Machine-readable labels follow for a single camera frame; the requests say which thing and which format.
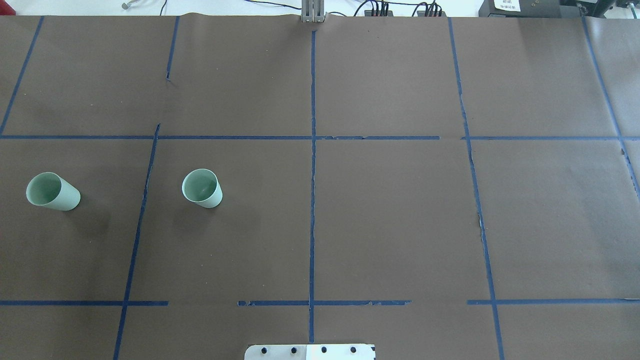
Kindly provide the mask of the aluminium frame post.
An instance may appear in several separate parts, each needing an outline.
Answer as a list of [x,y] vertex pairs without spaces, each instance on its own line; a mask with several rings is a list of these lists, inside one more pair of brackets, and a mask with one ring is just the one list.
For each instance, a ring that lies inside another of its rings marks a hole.
[[302,0],[302,23],[324,23],[327,18],[324,0]]

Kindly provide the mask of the brown paper table cover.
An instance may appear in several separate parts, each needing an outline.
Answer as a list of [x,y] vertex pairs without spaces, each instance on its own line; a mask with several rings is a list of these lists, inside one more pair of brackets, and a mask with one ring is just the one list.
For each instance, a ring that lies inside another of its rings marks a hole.
[[637,360],[638,93],[637,20],[3,16],[1,358]]

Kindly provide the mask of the mint green cup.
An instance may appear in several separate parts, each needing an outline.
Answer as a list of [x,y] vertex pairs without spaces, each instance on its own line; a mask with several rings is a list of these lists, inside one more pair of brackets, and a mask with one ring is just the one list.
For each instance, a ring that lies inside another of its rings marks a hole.
[[25,195],[35,207],[63,212],[76,208],[82,199],[78,189],[54,172],[35,175],[28,183]]
[[206,168],[190,171],[182,182],[182,194],[203,208],[215,208],[223,200],[223,191],[216,174]]

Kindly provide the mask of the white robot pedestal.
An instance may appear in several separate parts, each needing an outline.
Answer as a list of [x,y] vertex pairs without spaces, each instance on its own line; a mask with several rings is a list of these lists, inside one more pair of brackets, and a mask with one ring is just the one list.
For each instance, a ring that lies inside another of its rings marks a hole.
[[255,344],[247,347],[245,360],[375,360],[374,344]]

